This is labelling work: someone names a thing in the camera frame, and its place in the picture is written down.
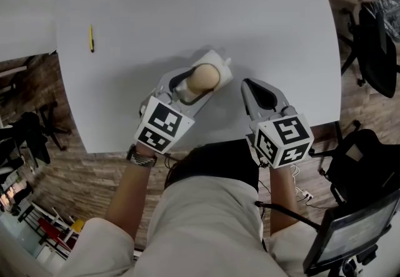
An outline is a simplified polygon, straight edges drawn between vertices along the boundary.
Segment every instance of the white shirt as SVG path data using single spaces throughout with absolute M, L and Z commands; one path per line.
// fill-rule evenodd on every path
M 112 223 L 89 220 L 59 277 L 304 276 L 316 237 L 304 223 L 271 236 L 264 251 L 257 191 L 241 181 L 198 176 L 165 190 L 133 267 L 134 241 Z

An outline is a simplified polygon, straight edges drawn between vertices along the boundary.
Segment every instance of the wrist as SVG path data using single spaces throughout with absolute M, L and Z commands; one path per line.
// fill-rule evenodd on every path
M 153 149 L 139 142 L 136 144 L 136 152 L 146 157 L 154 157 L 156 155 L 156 152 Z

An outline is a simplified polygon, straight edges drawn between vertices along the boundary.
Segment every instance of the yellow pencil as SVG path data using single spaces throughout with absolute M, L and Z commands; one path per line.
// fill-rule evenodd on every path
M 93 41 L 93 32 L 92 32 L 92 25 L 89 27 L 89 45 L 90 45 L 90 51 L 94 53 L 94 41 Z

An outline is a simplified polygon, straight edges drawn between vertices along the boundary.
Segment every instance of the chair wheel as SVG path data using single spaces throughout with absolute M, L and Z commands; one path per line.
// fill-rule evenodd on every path
M 325 175 L 326 175 L 325 170 L 323 170 L 322 168 L 318 171 L 318 173 L 319 173 L 321 176 L 324 176 L 324 177 L 325 177 Z

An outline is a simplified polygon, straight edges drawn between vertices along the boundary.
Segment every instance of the white table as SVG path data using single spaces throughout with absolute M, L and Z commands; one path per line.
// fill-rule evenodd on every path
M 56 29 L 68 101 L 89 153 L 126 151 L 139 103 L 159 78 L 210 48 L 232 58 L 234 81 L 197 115 L 180 146 L 250 133 L 240 92 L 247 77 L 280 88 L 311 126 L 339 119 L 328 0 L 57 0 Z

